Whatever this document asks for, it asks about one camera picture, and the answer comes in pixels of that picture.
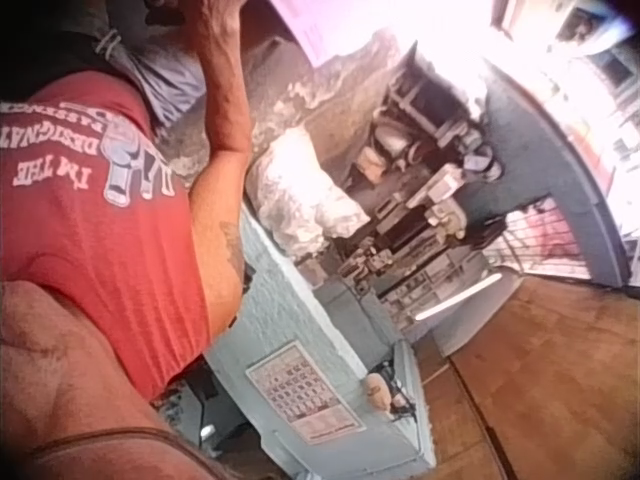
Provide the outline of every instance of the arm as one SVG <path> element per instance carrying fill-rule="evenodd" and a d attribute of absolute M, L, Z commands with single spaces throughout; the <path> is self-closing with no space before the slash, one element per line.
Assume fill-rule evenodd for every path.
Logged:
<path fill-rule="evenodd" d="M 193 240 L 210 332 L 223 332 L 240 308 L 244 256 L 238 230 L 251 155 L 251 120 L 240 63 L 243 0 L 185 0 L 187 28 L 207 87 L 209 165 L 190 194 Z"/>

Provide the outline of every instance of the white plastic bag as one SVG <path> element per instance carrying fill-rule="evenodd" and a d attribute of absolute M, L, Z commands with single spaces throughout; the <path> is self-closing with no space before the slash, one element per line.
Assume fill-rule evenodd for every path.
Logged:
<path fill-rule="evenodd" d="M 249 171 L 246 188 L 260 223 L 293 258 L 321 250 L 325 236 L 350 237 L 369 221 L 320 168 L 302 126 L 271 143 Z"/>

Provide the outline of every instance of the fluorescent light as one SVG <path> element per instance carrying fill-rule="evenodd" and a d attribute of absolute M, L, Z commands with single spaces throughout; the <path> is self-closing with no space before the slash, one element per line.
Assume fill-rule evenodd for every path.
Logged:
<path fill-rule="evenodd" d="M 502 278 L 501 273 L 494 273 L 493 275 L 489 275 L 487 278 L 480 280 L 478 283 L 476 283 L 472 287 L 467 288 L 465 291 L 460 292 L 457 295 L 454 295 L 453 297 L 445 300 L 444 302 L 436 305 L 433 308 L 425 310 L 424 312 L 420 312 L 418 315 L 416 315 L 416 320 L 419 322 L 435 315 L 436 313 L 442 312 L 443 310 L 446 310 L 447 308 L 454 306 L 456 303 L 460 303 L 466 300 L 467 298 L 469 298 L 470 296 L 475 295 L 480 290 L 484 290 L 489 285 L 493 285 L 501 278 Z"/>
<path fill-rule="evenodd" d="M 200 438 L 202 440 L 206 440 L 211 435 L 213 435 L 215 431 L 216 431 L 216 427 L 214 427 L 213 425 L 206 425 L 202 427 L 202 430 L 200 430 Z"/>

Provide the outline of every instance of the wooden floor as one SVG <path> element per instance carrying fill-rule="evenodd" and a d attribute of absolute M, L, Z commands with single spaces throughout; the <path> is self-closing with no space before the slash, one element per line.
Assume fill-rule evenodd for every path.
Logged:
<path fill-rule="evenodd" d="M 634 465 L 638 328 L 638 302 L 532 278 L 454 354 L 519 480 L 622 478 Z M 419 358 L 433 356 L 422 348 Z M 426 364 L 423 378 L 434 369 Z M 425 478 L 500 478 L 454 372 L 425 395 L 439 461 Z"/>

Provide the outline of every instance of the calendar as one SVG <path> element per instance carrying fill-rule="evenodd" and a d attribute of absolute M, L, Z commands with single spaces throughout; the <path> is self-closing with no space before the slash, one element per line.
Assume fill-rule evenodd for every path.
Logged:
<path fill-rule="evenodd" d="M 364 430 L 298 341 L 250 367 L 247 375 L 278 414 L 311 445 Z"/>

